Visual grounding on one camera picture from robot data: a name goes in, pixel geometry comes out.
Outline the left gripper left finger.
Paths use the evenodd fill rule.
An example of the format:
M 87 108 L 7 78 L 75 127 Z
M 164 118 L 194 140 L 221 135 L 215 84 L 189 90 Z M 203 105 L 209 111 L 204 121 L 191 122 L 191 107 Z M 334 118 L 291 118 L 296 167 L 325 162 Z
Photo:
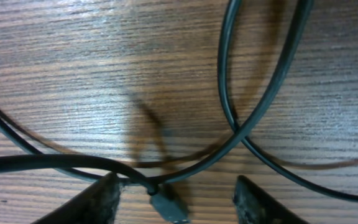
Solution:
M 112 224 L 121 196 L 117 174 L 110 172 L 35 224 Z

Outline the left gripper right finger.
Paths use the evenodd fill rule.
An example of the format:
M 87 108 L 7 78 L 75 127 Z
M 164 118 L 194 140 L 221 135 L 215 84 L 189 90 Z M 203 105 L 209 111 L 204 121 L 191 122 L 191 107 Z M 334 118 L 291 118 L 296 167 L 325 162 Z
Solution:
M 232 201 L 239 224 L 308 224 L 244 175 L 237 177 Z

